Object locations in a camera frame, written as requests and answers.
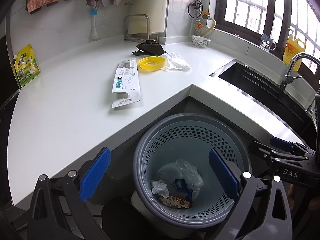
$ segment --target trash can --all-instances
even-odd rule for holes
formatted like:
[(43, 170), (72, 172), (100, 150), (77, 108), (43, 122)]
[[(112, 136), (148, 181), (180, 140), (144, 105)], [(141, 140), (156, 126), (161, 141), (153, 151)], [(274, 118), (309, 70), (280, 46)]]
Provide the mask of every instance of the trash can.
[[(178, 227), (206, 228), (222, 222), (234, 201), (226, 196), (209, 164), (212, 148), (241, 171), (251, 172), (243, 142), (217, 119), (200, 114), (176, 114), (152, 126), (141, 138), (133, 160), (136, 190), (148, 210)], [(179, 158), (197, 166), (204, 180), (204, 186), (188, 209), (167, 207), (151, 191), (156, 172)]]

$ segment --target orange knob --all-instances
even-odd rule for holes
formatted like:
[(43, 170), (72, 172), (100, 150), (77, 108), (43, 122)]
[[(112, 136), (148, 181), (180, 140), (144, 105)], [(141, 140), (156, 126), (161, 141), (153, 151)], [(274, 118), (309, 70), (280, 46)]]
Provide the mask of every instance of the orange knob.
[(196, 28), (196, 30), (200, 30), (200, 29), (202, 29), (203, 28), (203, 25), (202, 25), (202, 23), (195, 23), (195, 28)]

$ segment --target white bowl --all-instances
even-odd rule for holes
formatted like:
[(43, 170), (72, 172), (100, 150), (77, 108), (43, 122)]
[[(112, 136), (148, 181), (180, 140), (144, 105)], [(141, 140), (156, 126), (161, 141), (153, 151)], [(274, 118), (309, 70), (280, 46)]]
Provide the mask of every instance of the white bowl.
[(211, 40), (205, 37), (200, 37), (196, 35), (192, 35), (192, 42), (195, 46), (200, 47), (200, 48), (206, 48)]

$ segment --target yellow bottle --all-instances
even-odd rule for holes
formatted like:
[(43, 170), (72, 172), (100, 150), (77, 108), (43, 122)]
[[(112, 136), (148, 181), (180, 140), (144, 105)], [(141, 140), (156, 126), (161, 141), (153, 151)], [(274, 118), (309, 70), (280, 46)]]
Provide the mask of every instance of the yellow bottle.
[[(289, 65), (294, 55), (296, 55), (299, 52), (304, 52), (305, 50), (306, 50), (306, 44), (300, 39), (294, 40), (293, 35), (290, 34), (288, 38), (287, 46), (285, 48), (285, 51), (282, 57), (282, 61), (285, 64)], [(293, 71), (297, 72), (299, 70), (301, 61), (302, 59), (298, 60), (297, 63), (294, 64)]]

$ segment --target sink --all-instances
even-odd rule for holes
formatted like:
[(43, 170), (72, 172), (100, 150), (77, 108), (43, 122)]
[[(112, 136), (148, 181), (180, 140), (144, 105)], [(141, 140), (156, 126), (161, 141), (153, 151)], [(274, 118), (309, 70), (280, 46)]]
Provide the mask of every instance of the sink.
[(278, 86), (255, 70), (233, 60), (210, 76), (220, 78), (240, 89), (244, 95), (275, 115), (291, 128), (311, 149), (316, 148), (316, 129), (305, 110)]

